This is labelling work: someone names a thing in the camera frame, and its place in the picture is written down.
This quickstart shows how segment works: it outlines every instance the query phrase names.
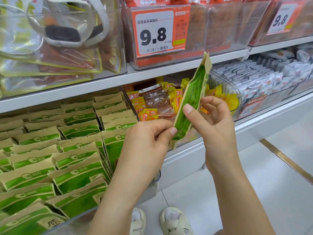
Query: barcode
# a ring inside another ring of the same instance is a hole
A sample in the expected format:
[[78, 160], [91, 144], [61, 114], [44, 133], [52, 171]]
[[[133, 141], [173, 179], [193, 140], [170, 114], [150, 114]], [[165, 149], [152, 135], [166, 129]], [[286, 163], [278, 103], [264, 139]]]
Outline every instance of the barcode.
[[168, 45], [166, 45], [166, 46], [161, 46], [161, 47], [157, 47], [157, 48], [147, 49], [147, 54], [148, 54], [148, 53], [153, 53], [153, 52], [162, 51], [162, 50], [166, 50], [166, 49], [168, 49]]

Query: white sandal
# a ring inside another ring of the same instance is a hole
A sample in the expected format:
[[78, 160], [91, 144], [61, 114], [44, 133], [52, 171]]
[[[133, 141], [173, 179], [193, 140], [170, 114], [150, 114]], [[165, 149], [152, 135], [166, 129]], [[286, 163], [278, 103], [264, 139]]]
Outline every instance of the white sandal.
[[131, 231], [129, 235], [143, 235], [147, 224], [146, 213], [142, 209], [134, 208], [131, 220]]
[[[179, 215], [178, 219], [165, 219], [165, 211], [170, 209]], [[160, 214], [160, 223], [165, 235], [194, 235], [186, 215], [176, 207], [167, 207]]]

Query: gold metal floor strip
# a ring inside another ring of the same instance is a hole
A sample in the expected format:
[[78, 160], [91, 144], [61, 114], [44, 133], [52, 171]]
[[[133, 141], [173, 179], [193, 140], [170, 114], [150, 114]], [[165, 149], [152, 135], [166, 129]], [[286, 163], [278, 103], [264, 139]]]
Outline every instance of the gold metal floor strip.
[[276, 148], [266, 139], [261, 139], [260, 142], [264, 146], [266, 146], [269, 150], [271, 150], [273, 153], [275, 153], [276, 156], [278, 156], [285, 163], [287, 163], [293, 170], [298, 172], [304, 179], [306, 179], [308, 182], [310, 182], [313, 185], [313, 177], [309, 173], [307, 173], [305, 170], [303, 170], [302, 167], [300, 167], [297, 163], [295, 163], [293, 160], [291, 160], [289, 157], [283, 154], [278, 148]]

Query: foot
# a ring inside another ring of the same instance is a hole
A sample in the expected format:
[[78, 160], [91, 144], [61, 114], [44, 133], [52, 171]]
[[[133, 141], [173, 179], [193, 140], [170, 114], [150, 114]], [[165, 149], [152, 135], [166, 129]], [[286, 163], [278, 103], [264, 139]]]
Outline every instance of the foot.
[[134, 208], [131, 215], [131, 231], [129, 235], [143, 235], [146, 229], [146, 214], [142, 209]]
[[160, 223], [165, 235], [194, 235], [187, 217], [178, 208], [165, 208], [161, 212]]

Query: price number 9.8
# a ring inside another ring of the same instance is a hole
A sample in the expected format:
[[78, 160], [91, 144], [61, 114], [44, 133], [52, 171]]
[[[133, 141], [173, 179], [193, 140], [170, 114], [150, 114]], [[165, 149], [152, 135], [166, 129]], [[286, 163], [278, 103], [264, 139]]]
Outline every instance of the price number 9.8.
[[[161, 27], [158, 29], [157, 31], [158, 36], [157, 36], [157, 40], [158, 41], [164, 41], [166, 39], [166, 29], [164, 27]], [[142, 40], [141, 45], [146, 46], [148, 44], [150, 44], [151, 42], [151, 32], [149, 30], [143, 30], [140, 33], [140, 39]], [[156, 43], [157, 40], [156, 39], [152, 39], [152, 43]]]
[[286, 22], [287, 18], [288, 18], [288, 15], [285, 15], [284, 18], [281, 20], [281, 22], [279, 22], [281, 19], [281, 15], [278, 15], [276, 19], [274, 20], [273, 27], [283, 25]]

